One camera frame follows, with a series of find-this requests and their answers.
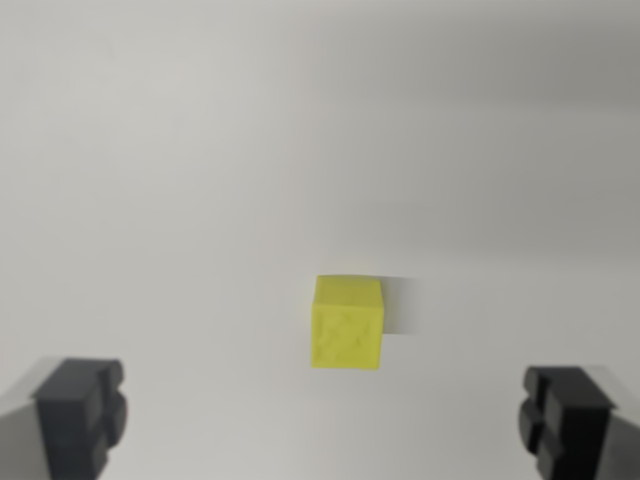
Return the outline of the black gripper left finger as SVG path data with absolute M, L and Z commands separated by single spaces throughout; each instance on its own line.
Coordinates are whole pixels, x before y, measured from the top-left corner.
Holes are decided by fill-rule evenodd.
M 3 479 L 97 479 L 126 430 L 118 359 L 44 357 L 1 392 Z

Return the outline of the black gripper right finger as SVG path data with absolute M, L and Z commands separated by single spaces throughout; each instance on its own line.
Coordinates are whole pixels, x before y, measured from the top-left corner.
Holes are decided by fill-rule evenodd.
M 606 367 L 530 366 L 518 431 L 546 480 L 637 479 L 639 396 Z

